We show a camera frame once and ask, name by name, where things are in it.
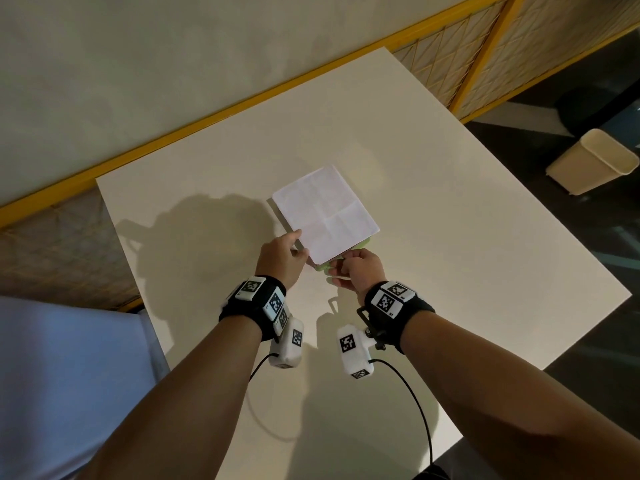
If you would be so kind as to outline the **person's right hand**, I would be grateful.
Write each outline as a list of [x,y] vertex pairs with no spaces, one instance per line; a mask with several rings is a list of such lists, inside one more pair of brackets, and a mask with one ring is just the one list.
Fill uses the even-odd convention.
[[344,254],[345,256],[353,256],[350,266],[353,284],[334,286],[353,291],[359,306],[364,306],[369,290],[376,284],[387,281],[382,262],[376,254],[365,248],[349,251]]

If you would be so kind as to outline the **person's left hand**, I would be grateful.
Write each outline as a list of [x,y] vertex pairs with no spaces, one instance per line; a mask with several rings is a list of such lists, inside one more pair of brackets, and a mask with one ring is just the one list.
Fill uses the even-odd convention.
[[293,246],[281,246],[278,237],[262,245],[254,276],[270,276],[290,290],[298,281],[309,259],[309,250],[295,250]]

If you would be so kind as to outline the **light green scissors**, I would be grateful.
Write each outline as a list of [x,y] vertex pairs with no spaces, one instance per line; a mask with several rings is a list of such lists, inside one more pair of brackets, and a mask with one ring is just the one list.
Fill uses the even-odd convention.
[[343,251],[340,255],[336,255],[336,256],[332,257],[331,259],[329,259],[325,263],[319,264],[319,265],[314,265],[314,269],[319,273],[324,273],[326,276],[329,276],[328,270],[332,268],[332,265],[331,265],[332,262],[334,262],[336,260],[343,260],[344,259],[344,254],[349,252],[349,251],[361,250],[361,249],[364,249],[364,248],[368,247],[370,241],[371,241],[371,236],[366,238],[366,239],[364,239],[362,242],[359,242],[358,244],[354,245],[350,249],[348,249],[346,251]]

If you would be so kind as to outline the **white paper sheet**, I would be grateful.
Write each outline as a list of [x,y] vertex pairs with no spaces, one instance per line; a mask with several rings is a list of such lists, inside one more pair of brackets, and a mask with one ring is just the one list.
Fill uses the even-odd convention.
[[324,265],[379,233],[380,227],[333,165],[277,190],[274,204],[316,266]]

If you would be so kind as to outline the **person's left forearm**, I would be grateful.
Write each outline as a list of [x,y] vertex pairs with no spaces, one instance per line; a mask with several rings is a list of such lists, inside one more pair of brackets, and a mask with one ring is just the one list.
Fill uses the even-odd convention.
[[214,480],[261,338],[248,317],[223,319],[126,416],[77,480]]

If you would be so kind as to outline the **person's right forearm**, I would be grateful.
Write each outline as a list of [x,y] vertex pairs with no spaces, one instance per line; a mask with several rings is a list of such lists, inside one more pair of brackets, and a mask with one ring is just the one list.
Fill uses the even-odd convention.
[[510,480],[640,480],[640,440],[517,355],[432,312],[401,349],[473,448]]

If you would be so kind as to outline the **yellow framed mesh partition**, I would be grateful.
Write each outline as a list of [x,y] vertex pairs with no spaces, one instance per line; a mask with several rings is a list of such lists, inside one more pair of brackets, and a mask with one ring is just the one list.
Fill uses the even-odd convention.
[[142,302],[97,178],[379,48],[462,122],[640,28],[640,0],[466,0],[0,207],[0,295],[132,310]]

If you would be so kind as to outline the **light blue shirt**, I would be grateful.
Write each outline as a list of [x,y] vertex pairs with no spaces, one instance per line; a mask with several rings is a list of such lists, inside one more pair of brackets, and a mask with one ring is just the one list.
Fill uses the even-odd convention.
[[0,480],[69,480],[169,366],[138,314],[0,296]]

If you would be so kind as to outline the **beige waste bin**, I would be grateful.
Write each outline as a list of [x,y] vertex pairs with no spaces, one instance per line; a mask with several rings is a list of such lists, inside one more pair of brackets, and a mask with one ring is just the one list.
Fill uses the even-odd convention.
[[545,170],[570,195],[578,196],[631,174],[640,157],[601,129],[585,133]]

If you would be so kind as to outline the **black round object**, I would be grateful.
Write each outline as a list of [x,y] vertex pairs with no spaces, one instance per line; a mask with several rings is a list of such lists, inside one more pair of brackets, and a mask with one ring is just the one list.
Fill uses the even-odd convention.
[[575,137],[600,129],[629,148],[640,148],[640,78],[615,91],[599,86],[573,89],[555,103],[564,127]]

